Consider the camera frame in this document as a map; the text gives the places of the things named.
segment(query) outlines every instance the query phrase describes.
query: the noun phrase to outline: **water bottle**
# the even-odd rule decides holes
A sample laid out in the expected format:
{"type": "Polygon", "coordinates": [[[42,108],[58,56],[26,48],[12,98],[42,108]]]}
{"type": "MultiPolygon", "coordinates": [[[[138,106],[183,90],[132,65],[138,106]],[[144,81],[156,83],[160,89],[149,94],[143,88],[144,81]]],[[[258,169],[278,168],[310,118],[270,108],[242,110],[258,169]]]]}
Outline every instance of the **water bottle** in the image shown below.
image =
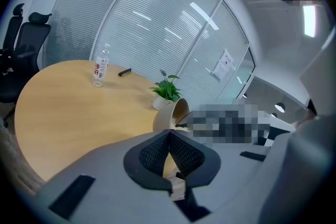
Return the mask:
{"type": "Polygon", "coordinates": [[[98,55],[94,65],[92,84],[96,87],[103,86],[103,80],[106,75],[107,65],[109,63],[109,44],[104,45],[104,49],[98,55]]]}

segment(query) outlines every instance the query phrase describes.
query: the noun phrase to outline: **bottle label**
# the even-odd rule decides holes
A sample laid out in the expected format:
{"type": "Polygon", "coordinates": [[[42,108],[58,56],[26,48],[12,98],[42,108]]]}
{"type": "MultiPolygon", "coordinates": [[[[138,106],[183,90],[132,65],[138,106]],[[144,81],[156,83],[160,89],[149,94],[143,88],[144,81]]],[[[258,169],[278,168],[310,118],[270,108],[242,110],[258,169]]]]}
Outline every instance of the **bottle label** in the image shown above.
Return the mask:
{"type": "Polygon", "coordinates": [[[106,74],[108,59],[97,57],[96,65],[94,66],[93,76],[96,79],[103,79],[106,74]]]}

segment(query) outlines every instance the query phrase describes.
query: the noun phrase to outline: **wooden floor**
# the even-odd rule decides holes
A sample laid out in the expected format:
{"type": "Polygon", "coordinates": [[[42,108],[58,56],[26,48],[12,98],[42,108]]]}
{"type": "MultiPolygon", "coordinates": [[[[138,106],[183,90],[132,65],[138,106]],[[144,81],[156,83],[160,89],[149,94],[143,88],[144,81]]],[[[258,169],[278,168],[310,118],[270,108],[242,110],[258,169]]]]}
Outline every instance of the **wooden floor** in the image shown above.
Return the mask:
{"type": "Polygon", "coordinates": [[[34,195],[45,183],[25,160],[17,143],[14,115],[8,122],[8,128],[3,127],[2,118],[14,107],[13,104],[0,103],[0,159],[8,179],[21,190],[34,195]]]}

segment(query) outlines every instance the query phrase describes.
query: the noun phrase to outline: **green plant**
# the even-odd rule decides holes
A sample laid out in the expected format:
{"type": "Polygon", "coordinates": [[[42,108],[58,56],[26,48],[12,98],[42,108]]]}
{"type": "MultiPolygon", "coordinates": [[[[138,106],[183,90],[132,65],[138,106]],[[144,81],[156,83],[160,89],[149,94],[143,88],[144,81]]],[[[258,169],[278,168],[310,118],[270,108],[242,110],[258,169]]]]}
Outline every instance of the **green plant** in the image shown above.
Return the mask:
{"type": "Polygon", "coordinates": [[[181,94],[178,92],[180,89],[177,89],[175,85],[168,79],[179,79],[179,77],[175,75],[167,76],[166,72],[163,70],[160,70],[160,72],[163,75],[164,80],[161,82],[156,82],[155,84],[159,87],[151,87],[151,89],[153,89],[153,92],[156,92],[162,98],[176,102],[181,98],[181,94]]]}

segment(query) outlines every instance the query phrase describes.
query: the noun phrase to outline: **pixelated area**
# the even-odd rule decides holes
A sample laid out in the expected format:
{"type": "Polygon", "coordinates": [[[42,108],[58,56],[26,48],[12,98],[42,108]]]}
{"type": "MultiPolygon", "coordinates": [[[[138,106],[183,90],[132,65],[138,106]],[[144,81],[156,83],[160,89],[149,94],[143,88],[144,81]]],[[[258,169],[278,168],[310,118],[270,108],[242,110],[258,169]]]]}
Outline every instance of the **pixelated area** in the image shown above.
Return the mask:
{"type": "Polygon", "coordinates": [[[269,116],[256,105],[201,105],[186,119],[199,143],[256,143],[270,131],[269,116]]]}

